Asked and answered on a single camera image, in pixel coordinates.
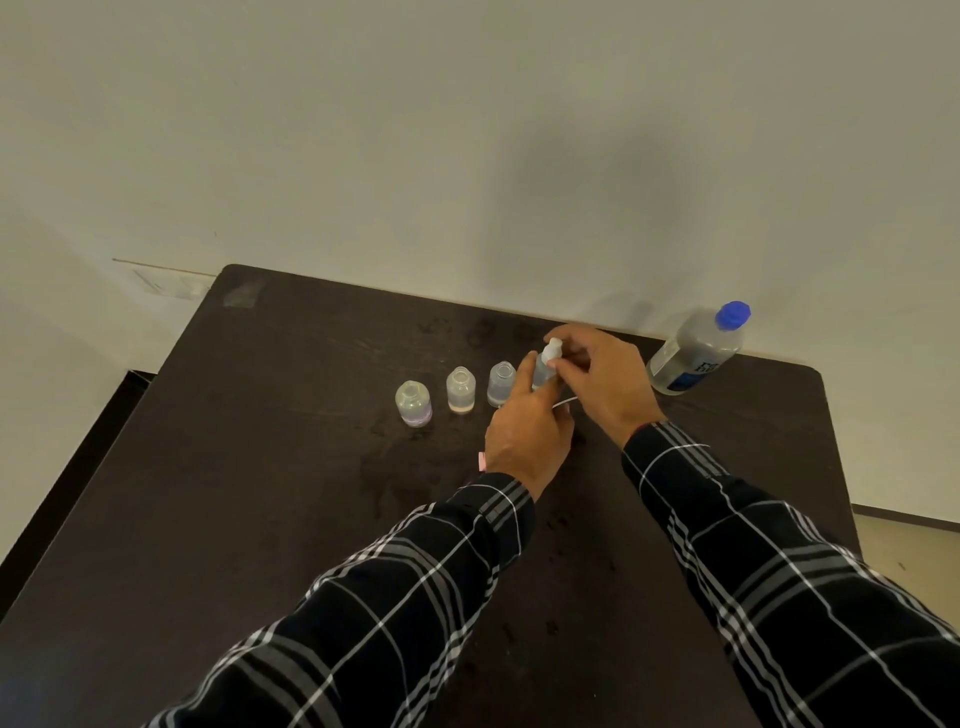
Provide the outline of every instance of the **white dropper cap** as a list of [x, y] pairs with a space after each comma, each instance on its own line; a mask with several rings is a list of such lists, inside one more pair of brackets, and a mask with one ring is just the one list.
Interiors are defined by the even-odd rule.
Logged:
[[564, 340], [556, 337], [550, 339], [550, 343], [543, 347], [543, 353], [540, 355], [540, 361], [546, 364], [551, 359], [559, 359], [564, 355]]

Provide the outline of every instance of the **wall socket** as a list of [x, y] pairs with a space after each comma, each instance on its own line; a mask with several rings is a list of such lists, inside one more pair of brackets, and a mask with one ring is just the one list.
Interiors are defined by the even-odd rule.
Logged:
[[216, 276], [209, 273], [182, 271], [177, 268], [161, 268], [147, 263], [114, 258], [114, 262], [127, 268], [137, 285], [158, 296], [170, 296], [186, 301], [199, 301], [210, 290]]

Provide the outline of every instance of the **sleeve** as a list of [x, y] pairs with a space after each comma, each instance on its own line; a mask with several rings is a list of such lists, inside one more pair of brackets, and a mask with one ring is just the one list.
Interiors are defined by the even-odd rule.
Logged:
[[623, 468], [763, 725], [960, 725], [960, 642], [919, 600], [675, 425]]
[[319, 576], [149, 725], [417, 725], [533, 529], [526, 488], [480, 475]]

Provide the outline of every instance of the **baseboard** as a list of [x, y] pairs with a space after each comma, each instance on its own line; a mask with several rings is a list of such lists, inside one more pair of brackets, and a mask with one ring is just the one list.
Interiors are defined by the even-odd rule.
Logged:
[[127, 372], [57, 482], [0, 563], [0, 619], [16, 601], [154, 376], [147, 372]]
[[888, 511], [886, 508], [875, 508], [872, 505], [857, 505], [856, 503], [852, 503], [851, 508], [854, 513], [860, 516], [871, 516], [875, 519], [912, 523], [913, 525], [925, 525], [927, 528], [939, 528], [942, 531], [960, 533], [960, 523], [954, 521], [931, 519], [927, 516], [914, 516], [911, 513], [901, 513], [900, 511]]

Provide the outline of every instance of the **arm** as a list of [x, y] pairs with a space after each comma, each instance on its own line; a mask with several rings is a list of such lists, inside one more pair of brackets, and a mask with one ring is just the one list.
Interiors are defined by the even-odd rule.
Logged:
[[569, 452], [569, 412], [551, 409], [560, 382], [531, 393], [534, 361], [487, 430], [490, 472], [319, 576], [292, 614], [228, 650], [151, 728], [419, 723]]
[[623, 450], [763, 725], [960, 725], [948, 624], [667, 422], [636, 347], [565, 326], [552, 364]]

